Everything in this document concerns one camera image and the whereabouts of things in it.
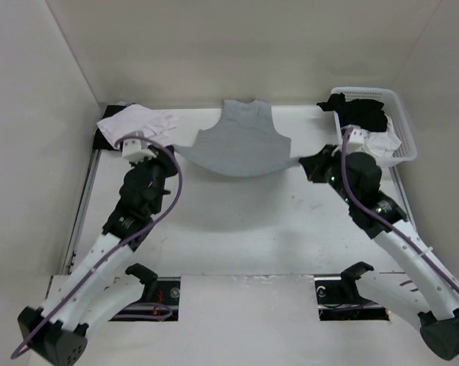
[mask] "white laundry basket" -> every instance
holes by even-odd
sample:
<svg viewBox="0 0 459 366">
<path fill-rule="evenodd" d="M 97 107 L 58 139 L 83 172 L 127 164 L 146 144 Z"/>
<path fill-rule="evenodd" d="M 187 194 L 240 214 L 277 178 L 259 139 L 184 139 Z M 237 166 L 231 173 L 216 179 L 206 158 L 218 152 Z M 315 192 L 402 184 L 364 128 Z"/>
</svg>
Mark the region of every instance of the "white laundry basket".
<svg viewBox="0 0 459 366">
<path fill-rule="evenodd" d="M 355 88 L 351 86 L 343 86 L 334 88 L 331 90 L 331 94 L 343 93 L 346 101 L 352 101 L 353 99 L 375 99 L 384 103 L 384 112 L 390 117 L 394 125 L 394 132 L 399 137 L 401 144 L 393 156 L 389 158 L 379 158 L 375 156 L 377 164 L 383 167 L 392 167 L 400 162 L 414 160 L 418 152 L 416 150 L 416 144 L 412 138 L 411 130 L 406 119 L 406 113 L 403 106 L 400 103 L 397 94 L 389 89 L 381 88 Z M 338 139 L 341 143 L 342 132 L 339 125 L 339 117 L 335 112 L 335 123 L 336 131 L 338 133 Z"/>
</svg>

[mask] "pile of clothes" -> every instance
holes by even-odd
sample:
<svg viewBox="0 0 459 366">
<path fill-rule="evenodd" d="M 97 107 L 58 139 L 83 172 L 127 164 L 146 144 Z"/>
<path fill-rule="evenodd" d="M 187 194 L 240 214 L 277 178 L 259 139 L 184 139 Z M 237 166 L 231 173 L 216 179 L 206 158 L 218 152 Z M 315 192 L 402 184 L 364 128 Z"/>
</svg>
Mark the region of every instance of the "pile of clothes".
<svg viewBox="0 0 459 366">
<path fill-rule="evenodd" d="M 382 111 L 384 103 L 374 99 L 346 101 L 340 93 L 331 94 L 328 101 L 318 105 L 325 112 L 336 112 L 341 128 L 354 125 L 364 130 L 362 151 L 365 153 L 379 158 L 391 157 L 399 148 L 401 142 L 394 133 L 392 120 Z"/>
</svg>

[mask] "white cloth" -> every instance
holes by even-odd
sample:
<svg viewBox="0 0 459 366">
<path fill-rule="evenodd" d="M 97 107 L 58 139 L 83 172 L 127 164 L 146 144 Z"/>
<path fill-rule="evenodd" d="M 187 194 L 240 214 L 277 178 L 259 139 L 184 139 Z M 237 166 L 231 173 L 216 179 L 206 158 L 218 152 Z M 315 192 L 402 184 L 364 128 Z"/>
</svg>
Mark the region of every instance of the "white cloth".
<svg viewBox="0 0 459 366">
<path fill-rule="evenodd" d="M 99 130 L 106 140 L 114 144 L 118 139 L 129 133 L 142 131 L 145 137 L 156 142 L 169 136 L 168 131 L 177 127 L 178 118 L 170 111 L 153 111 L 139 104 L 132 104 L 98 122 Z"/>
<path fill-rule="evenodd" d="M 394 125 L 389 116 L 387 116 L 386 132 L 363 131 L 365 142 L 363 151 L 372 156 L 380 158 L 391 157 L 401 144 L 399 137 L 394 133 Z"/>
</svg>

